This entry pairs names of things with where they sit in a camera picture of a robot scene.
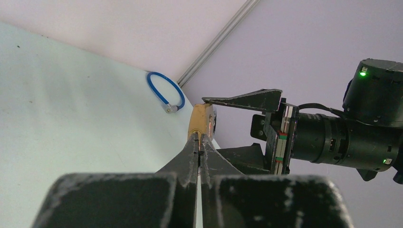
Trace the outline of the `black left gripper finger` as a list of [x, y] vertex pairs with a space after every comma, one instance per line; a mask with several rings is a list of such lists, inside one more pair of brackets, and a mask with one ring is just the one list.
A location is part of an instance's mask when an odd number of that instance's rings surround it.
[[35, 228], [193, 228], [198, 134], [155, 173], [69, 173], [50, 187]]

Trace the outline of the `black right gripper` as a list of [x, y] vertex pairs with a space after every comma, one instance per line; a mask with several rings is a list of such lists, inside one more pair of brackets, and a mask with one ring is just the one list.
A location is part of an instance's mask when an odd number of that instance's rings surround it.
[[200, 138], [202, 219], [205, 228], [352, 228], [342, 195], [329, 179], [287, 175], [299, 108], [282, 90], [260, 89], [205, 103], [265, 112], [252, 117], [250, 135], [266, 142], [216, 150]]

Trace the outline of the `brass padlock silver shackle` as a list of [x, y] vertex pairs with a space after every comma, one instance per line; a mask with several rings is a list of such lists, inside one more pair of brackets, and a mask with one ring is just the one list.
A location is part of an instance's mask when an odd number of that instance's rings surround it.
[[188, 138], [197, 133], [199, 138], [202, 134], [213, 140], [217, 121], [217, 112], [212, 104], [196, 104], [193, 107], [189, 127]]

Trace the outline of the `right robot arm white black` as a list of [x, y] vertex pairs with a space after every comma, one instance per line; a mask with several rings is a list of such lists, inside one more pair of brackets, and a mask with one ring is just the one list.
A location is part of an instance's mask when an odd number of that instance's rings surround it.
[[380, 59], [362, 60], [348, 83], [343, 110], [318, 103], [289, 104], [279, 89], [261, 89], [233, 97], [205, 97], [205, 103], [256, 111], [250, 135], [266, 142], [261, 155], [235, 156], [245, 174], [289, 174], [290, 160], [354, 168], [364, 181], [395, 168], [403, 182], [403, 65]]

